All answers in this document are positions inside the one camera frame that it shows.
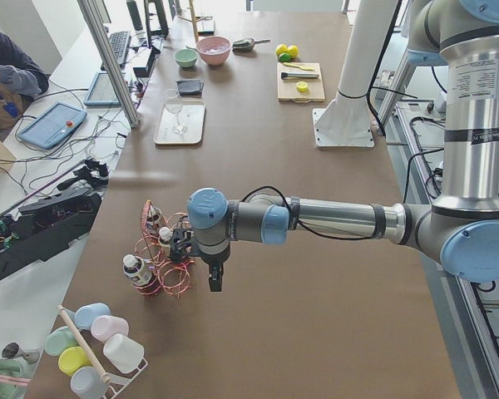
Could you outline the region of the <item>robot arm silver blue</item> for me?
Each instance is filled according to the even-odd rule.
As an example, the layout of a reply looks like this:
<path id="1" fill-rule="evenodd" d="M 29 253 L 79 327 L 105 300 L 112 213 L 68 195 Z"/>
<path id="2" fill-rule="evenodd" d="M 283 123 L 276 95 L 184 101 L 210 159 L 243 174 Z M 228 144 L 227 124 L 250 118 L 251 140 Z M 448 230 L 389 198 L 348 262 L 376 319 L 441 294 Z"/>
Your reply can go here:
<path id="1" fill-rule="evenodd" d="M 389 239 L 474 283 L 499 279 L 499 1 L 416 1 L 408 58 L 448 66 L 442 193 L 431 205 L 348 204 L 286 197 L 272 187 L 229 200 L 204 188 L 187 202 L 190 227 L 170 257 L 199 257 L 222 289 L 236 240 L 282 244 L 303 228 L 330 239 Z"/>

